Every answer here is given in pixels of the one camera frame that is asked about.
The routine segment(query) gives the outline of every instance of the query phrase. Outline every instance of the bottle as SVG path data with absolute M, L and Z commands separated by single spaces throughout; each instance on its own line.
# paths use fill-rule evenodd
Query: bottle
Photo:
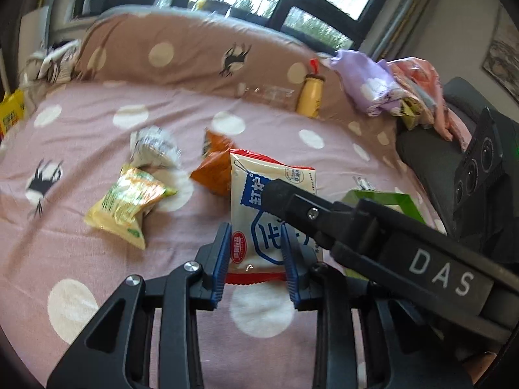
M 316 58 L 311 59 L 310 64 L 313 68 L 313 73 L 305 77 L 305 84 L 297 101 L 296 112 L 308 118 L 315 118 L 321 108 L 321 97 L 325 78 L 319 75 Z

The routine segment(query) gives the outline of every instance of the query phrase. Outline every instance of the polka dot bedsheet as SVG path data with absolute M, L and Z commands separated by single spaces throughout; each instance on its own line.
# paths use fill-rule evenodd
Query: polka dot bedsheet
M 156 64 L 157 54 L 173 56 L 165 47 L 153 54 Z M 371 120 L 348 107 L 325 108 L 322 116 L 121 80 L 50 92 L 0 162 L 0 323 L 33 374 L 46 382 L 127 275 L 168 274 L 229 221 L 229 200 L 189 179 L 205 127 L 240 148 L 314 167 L 318 194 L 331 201 L 362 176 L 378 190 L 410 194 L 430 226 L 441 224 L 396 154 L 393 118 Z M 83 216 L 128 161 L 130 133 L 150 125 L 173 134 L 182 168 L 156 173 L 179 192 L 145 219 L 147 249 L 140 251 L 90 228 Z M 219 308 L 199 314 L 198 329 L 207 388 L 310 387 L 316 315 L 294 311 L 285 283 L 227 285 Z

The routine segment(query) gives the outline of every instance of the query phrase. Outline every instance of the orange snack bag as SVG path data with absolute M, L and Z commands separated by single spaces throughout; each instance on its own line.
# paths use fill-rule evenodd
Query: orange snack bag
M 230 196 L 231 149 L 236 149 L 231 139 L 206 129 L 203 161 L 191 178 L 217 195 Z

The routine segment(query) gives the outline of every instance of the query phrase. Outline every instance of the snack package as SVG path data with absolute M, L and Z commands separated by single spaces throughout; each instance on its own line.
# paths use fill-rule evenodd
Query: snack package
M 23 91 L 17 89 L 10 95 L 5 95 L 0 102 L 0 141 L 7 132 L 23 119 Z
M 316 170 L 288 166 L 258 153 L 232 149 L 231 222 L 228 284 L 255 284 L 284 279 L 281 255 L 281 224 L 278 217 L 261 210 L 261 192 L 266 183 L 277 178 L 316 194 Z M 316 242 L 303 233 L 300 243 L 311 245 L 318 259 L 322 253 Z
M 191 178 L 220 196 L 230 195 L 230 150 L 234 142 L 226 136 L 206 129 L 203 161 Z
M 130 135 L 130 165 L 180 168 L 180 149 L 171 135 L 157 126 L 143 128 Z
M 141 231 L 143 210 L 175 193 L 176 190 L 162 184 L 151 174 L 124 165 L 117 182 L 105 197 L 88 210 L 84 221 L 144 250 L 146 242 Z

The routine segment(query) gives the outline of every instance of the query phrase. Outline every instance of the yellow snack box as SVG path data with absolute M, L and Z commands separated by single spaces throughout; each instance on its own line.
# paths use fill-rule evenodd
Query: yellow snack box
M 144 250 L 146 242 L 140 223 L 142 211 L 176 192 L 151 174 L 124 165 L 117 182 L 88 210 L 84 221 Z

